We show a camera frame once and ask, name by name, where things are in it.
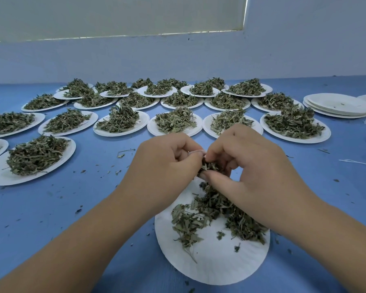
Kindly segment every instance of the blue tabletop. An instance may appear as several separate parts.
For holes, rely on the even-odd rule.
[[[366,76],[266,79],[262,83],[301,102],[305,95],[313,93],[366,94]],[[0,85],[0,113],[20,112],[21,106],[36,94],[54,93],[62,85]],[[108,114],[108,109],[93,111],[101,118]],[[49,119],[64,111],[65,108],[61,107],[44,112],[46,119]],[[170,110],[157,104],[143,111],[152,118],[157,113]],[[204,105],[194,109],[194,113],[202,118],[215,112]],[[246,111],[256,120],[263,113],[252,106]],[[353,159],[366,162],[364,118],[340,119],[320,114],[315,117],[332,131],[331,138],[323,143],[297,144],[266,132],[264,136],[283,148],[304,181],[319,197],[366,225],[366,165],[338,161]],[[37,138],[37,128],[5,139],[12,148],[18,143]],[[63,166],[39,179],[0,187],[0,278],[107,197],[119,184],[133,158],[131,152],[126,152],[123,158],[118,159],[117,153],[137,148],[152,135],[145,127],[120,138],[105,138],[96,135],[90,127],[68,137],[75,140],[77,147],[72,158]],[[193,139],[205,149],[214,141],[203,130]],[[318,149],[327,149],[329,154]],[[115,171],[119,170],[122,172],[115,175]],[[232,178],[238,179],[240,173],[241,169],[235,170]],[[81,206],[83,211],[76,214]],[[244,281],[228,286],[209,286],[190,280],[176,271],[163,256],[157,244],[153,221],[151,219],[142,226],[118,251],[93,292],[179,293],[192,288],[195,292],[233,293],[345,291],[305,251],[275,233],[272,233],[270,250],[264,263]]]

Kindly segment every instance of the stack of paper plates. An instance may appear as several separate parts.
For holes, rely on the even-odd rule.
[[[339,118],[366,117],[366,101],[339,93],[316,93],[304,97],[303,104],[315,112]]]

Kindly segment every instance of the white string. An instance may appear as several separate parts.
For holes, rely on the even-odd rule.
[[[344,161],[344,162],[355,162],[355,163],[360,163],[360,164],[366,164],[366,163],[364,163],[364,162],[354,161],[354,160],[351,160],[351,159],[339,159],[339,161]]]

